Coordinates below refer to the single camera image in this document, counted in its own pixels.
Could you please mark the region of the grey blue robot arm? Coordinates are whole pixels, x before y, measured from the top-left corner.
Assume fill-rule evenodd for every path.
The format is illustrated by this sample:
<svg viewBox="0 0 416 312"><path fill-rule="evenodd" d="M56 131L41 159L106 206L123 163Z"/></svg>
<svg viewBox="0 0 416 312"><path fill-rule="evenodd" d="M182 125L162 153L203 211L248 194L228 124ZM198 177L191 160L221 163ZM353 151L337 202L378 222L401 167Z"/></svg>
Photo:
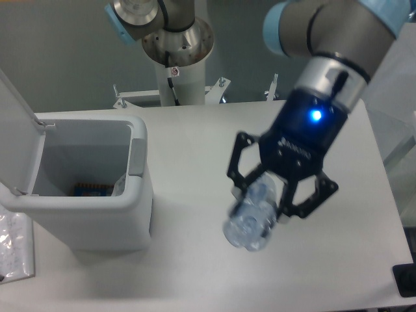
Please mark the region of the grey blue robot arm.
<svg viewBox="0 0 416 312"><path fill-rule="evenodd" d="M227 169L237 199L230 217L244 215L248 190L265 173L284 183L273 220L306 218L337 191L324 158L414 10L414 1L284 1L268 11L269 50L309 62L270 128L237 134ZM162 103L185 105L191 88L180 87L174 71L203 60L213 42L194 2L112 1L105 12L123 42L141 41L162 67Z"/></svg>

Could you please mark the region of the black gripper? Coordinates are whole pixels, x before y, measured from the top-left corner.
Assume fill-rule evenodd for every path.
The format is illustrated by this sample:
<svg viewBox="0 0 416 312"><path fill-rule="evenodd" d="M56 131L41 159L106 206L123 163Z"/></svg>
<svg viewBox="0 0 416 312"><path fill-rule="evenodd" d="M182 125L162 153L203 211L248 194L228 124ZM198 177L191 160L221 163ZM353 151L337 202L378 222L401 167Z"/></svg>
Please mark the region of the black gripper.
<svg viewBox="0 0 416 312"><path fill-rule="evenodd" d="M323 160L348 115L328 97L319 97L298 89L290 93L270 129L258 136L237 133L227 177L233 182L232 195L241 199L249 186L265 172L286 182L276 208L276 221L283 217L307 218L338 190L338 184L323 171ZM247 176L239 172L242 151L259 142L261 162ZM301 180L314 176L315 191L294 204Z"/></svg>

